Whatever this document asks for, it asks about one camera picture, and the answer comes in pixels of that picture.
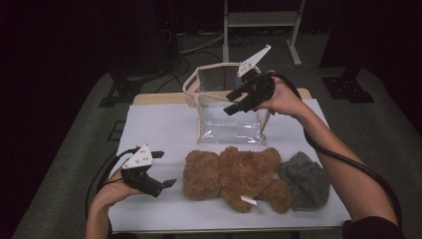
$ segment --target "black cable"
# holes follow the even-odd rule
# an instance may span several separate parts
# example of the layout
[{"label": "black cable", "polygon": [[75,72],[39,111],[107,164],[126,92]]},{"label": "black cable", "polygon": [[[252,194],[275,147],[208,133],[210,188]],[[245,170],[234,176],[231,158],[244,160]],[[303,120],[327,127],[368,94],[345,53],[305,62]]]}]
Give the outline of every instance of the black cable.
[{"label": "black cable", "polygon": [[163,83],[156,91],[155,91],[155,93],[157,94],[165,85],[167,85],[168,83],[170,83],[171,81],[173,81],[173,80],[178,80],[178,78],[179,77],[181,77],[181,76],[183,76],[185,73],[187,73],[188,71],[189,71],[189,69],[190,69],[190,63],[189,63],[189,61],[187,61],[187,60],[185,60],[185,59],[183,59],[183,58],[181,58],[180,59],[181,61],[183,61],[183,62],[185,62],[186,64],[187,64],[187,68],[186,68],[186,70],[184,70],[181,74],[179,74],[178,76],[175,76],[175,77],[173,77],[173,78],[171,78],[170,80],[168,80],[168,81],[166,81],[165,83]]},{"label": "black cable", "polygon": [[183,56],[189,56],[189,55],[194,55],[194,54],[208,54],[210,56],[213,56],[215,59],[217,59],[218,63],[222,63],[223,62],[223,61],[221,61],[221,59],[217,55],[215,55],[213,53],[210,53],[210,52],[196,52],[195,51],[195,52],[183,54]]},{"label": "black cable", "polygon": [[122,181],[122,180],[123,180],[123,178],[121,177],[121,178],[113,180],[113,181],[108,181],[105,184],[103,184],[103,186],[106,186],[107,184],[115,183],[115,182],[118,182],[118,181]]},{"label": "black cable", "polygon": [[[283,76],[281,74],[277,74],[277,73],[270,73],[270,74],[274,77],[280,78],[295,93],[295,95],[297,97],[302,99],[301,95],[299,94],[298,89],[285,76]],[[307,140],[308,144],[311,147],[313,147],[315,150],[317,150],[321,153],[324,153],[324,154],[326,154],[326,155],[328,155],[332,158],[340,160],[344,163],[347,163],[347,164],[353,166],[354,168],[364,172],[366,175],[368,175],[373,180],[375,180],[382,187],[382,189],[387,193],[387,195],[390,199],[390,202],[392,204],[394,213],[397,217],[398,227],[400,228],[400,230],[402,230],[403,218],[402,218],[402,212],[401,212],[401,206],[400,206],[399,200],[397,198],[397,195],[393,191],[393,189],[390,187],[390,185],[381,176],[379,176],[375,171],[373,171],[369,167],[367,167],[367,166],[365,166],[365,165],[363,165],[363,164],[361,164],[361,163],[359,163],[359,162],[357,162],[357,161],[355,161],[351,158],[348,158],[344,155],[341,155],[339,153],[333,152],[331,150],[328,150],[328,149],[320,146],[308,135],[308,133],[305,130],[304,130],[304,134],[305,134],[305,139]]]},{"label": "black cable", "polygon": [[145,84],[147,82],[153,81],[153,80],[157,80],[160,78],[163,78],[165,75],[167,74],[167,71],[161,71],[159,73],[154,74],[153,76],[147,76],[147,77],[140,77],[139,79],[136,80],[128,80],[130,83],[135,83],[135,84]]},{"label": "black cable", "polygon": [[180,89],[183,87],[183,85],[182,85],[182,83],[180,82],[180,79],[179,79],[179,77],[180,76],[176,76],[175,74],[174,74],[174,68],[171,68],[171,76],[177,81],[177,83],[179,84],[179,86],[180,86]]},{"label": "black cable", "polygon": [[128,154],[128,153],[136,153],[138,149],[139,149],[139,147],[136,147],[136,148],[133,148],[133,149],[128,149],[128,150],[122,152],[121,154],[119,154],[118,156],[115,156],[114,157],[114,159],[111,161],[111,163],[108,165],[107,169],[103,173],[102,179],[100,179],[99,184],[97,185],[97,192],[99,192],[103,188],[103,186],[105,185],[106,181],[108,180],[109,174],[111,173],[111,171],[114,168],[114,166],[118,163],[118,161],[125,154]]},{"label": "black cable", "polygon": [[89,204],[89,200],[90,200],[90,194],[91,194],[91,190],[93,189],[93,185],[96,182],[97,177],[99,176],[100,172],[103,170],[103,168],[106,166],[106,164],[108,163],[108,161],[115,156],[116,150],[105,160],[105,162],[102,164],[102,166],[99,168],[99,170],[97,170],[96,175],[94,176],[93,180],[90,183],[90,186],[88,187],[88,191],[87,191],[87,196],[85,198],[85,216],[86,218],[88,218],[88,204]]},{"label": "black cable", "polygon": [[262,40],[259,36],[255,36],[258,40],[254,40],[252,37],[233,36],[229,38],[229,46],[235,48],[247,48],[252,45],[260,43]]},{"label": "black cable", "polygon": [[186,50],[186,51],[180,51],[180,55],[186,55],[186,54],[193,53],[193,52],[205,49],[205,48],[209,48],[209,47],[211,47],[211,46],[213,46],[217,43],[221,45],[222,40],[224,39],[224,36],[223,36],[223,34],[219,34],[219,35],[220,35],[219,37],[217,37],[217,38],[215,38],[215,39],[213,39],[213,40],[211,40],[211,41],[209,41],[205,44],[202,44],[199,47],[196,47],[196,48],[193,48],[193,49],[190,49],[190,50]]}]

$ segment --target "plush toy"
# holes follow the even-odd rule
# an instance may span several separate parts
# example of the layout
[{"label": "plush toy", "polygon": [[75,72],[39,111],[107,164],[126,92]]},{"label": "plush toy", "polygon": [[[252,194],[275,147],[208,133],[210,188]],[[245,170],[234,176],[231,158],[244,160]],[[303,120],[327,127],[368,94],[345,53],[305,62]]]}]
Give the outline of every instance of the plush toy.
[{"label": "plush toy", "polygon": [[193,150],[186,156],[183,194],[192,200],[221,195],[239,212],[249,212],[250,203],[241,196],[266,200],[278,213],[286,213],[292,204],[289,186],[273,178],[282,159],[274,148],[264,151],[239,151],[227,147],[220,155]]}]

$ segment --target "transparent bag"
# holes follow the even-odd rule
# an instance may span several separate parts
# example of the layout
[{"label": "transparent bag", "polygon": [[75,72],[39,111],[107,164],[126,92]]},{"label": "transparent bag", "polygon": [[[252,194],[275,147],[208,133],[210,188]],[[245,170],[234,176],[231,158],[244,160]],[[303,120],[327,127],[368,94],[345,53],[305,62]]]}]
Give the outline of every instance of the transparent bag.
[{"label": "transparent bag", "polygon": [[[269,111],[238,112],[232,116],[223,111],[234,104],[226,99],[227,94],[243,85],[238,69],[237,63],[199,67],[184,83],[186,101],[198,111],[198,143],[267,143],[264,128]],[[261,73],[257,67],[251,71]]]}]

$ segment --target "sleeve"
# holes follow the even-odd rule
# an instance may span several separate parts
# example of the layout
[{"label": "sleeve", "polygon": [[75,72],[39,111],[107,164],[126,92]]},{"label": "sleeve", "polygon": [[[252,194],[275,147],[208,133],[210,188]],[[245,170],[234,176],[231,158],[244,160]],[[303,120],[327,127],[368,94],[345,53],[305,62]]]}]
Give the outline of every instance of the sleeve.
[{"label": "sleeve", "polygon": [[359,221],[343,224],[344,239],[404,239],[401,230],[382,217],[366,217]]}]

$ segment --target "person's right hand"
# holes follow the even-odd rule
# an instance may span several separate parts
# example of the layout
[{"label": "person's right hand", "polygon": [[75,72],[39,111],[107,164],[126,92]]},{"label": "person's right hand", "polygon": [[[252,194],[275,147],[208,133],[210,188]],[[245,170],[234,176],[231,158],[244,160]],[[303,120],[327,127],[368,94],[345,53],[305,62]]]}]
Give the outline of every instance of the person's right hand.
[{"label": "person's right hand", "polygon": [[275,89],[273,96],[259,104],[255,110],[268,109],[272,114],[291,116],[296,118],[305,106],[295,93],[283,82],[282,79],[273,77]]}]

